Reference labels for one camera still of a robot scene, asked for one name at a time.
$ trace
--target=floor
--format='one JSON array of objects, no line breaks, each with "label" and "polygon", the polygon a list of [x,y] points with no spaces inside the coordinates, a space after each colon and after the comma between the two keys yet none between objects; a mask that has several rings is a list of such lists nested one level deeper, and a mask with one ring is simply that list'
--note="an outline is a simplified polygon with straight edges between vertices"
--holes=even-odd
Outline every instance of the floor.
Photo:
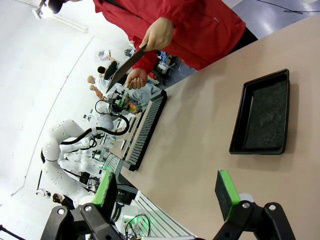
[{"label": "floor", "polygon": [[[302,0],[265,1],[293,11],[320,11],[320,0],[309,4],[304,3]],[[320,12],[305,12],[303,14],[284,12],[284,9],[280,7],[257,0],[243,0],[234,6],[232,10],[246,23],[247,28],[258,39],[264,38],[297,21],[320,14]],[[166,86],[159,86],[161,89],[166,89],[178,83],[196,71],[181,62],[180,59],[175,62],[176,64],[167,78]]]}]

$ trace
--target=bolt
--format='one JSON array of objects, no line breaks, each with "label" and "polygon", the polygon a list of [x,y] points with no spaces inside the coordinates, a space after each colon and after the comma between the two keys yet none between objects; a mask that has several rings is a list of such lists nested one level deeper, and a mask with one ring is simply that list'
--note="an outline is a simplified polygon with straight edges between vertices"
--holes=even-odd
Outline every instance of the bolt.
[{"label": "bolt", "polygon": [[60,208],[58,210],[58,214],[63,215],[65,213],[65,210],[63,208]]},{"label": "bolt", "polygon": [[89,206],[89,205],[84,207],[84,210],[85,210],[86,212],[90,212],[91,209],[92,209],[92,207]]},{"label": "bolt", "polygon": [[250,207],[250,204],[245,202],[244,204],[242,204],[242,207],[244,207],[245,209],[249,208]]},{"label": "bolt", "polygon": [[270,205],[270,206],[269,206],[269,209],[270,209],[271,211],[274,211],[274,210],[276,209],[276,206],[275,206],[275,205]]}]

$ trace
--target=black plastic tray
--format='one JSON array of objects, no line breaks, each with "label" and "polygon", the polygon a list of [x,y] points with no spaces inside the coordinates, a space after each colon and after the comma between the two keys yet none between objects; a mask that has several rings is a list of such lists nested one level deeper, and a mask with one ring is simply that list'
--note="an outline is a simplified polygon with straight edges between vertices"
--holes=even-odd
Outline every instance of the black plastic tray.
[{"label": "black plastic tray", "polygon": [[246,82],[229,152],[282,154],[287,141],[289,97],[288,69]]}]

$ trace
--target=red jacket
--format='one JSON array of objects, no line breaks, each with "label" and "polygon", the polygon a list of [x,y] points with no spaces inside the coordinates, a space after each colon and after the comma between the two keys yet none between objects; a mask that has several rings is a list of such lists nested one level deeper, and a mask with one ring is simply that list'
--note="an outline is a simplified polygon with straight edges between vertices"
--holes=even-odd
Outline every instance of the red jacket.
[{"label": "red jacket", "polygon": [[[126,10],[104,0],[93,1],[95,11],[123,29],[136,48],[155,20],[171,20],[175,26],[173,39],[163,50],[196,70],[228,55],[246,28],[221,0],[116,0]],[[156,57],[156,52],[150,51],[133,68],[149,73]]]}]

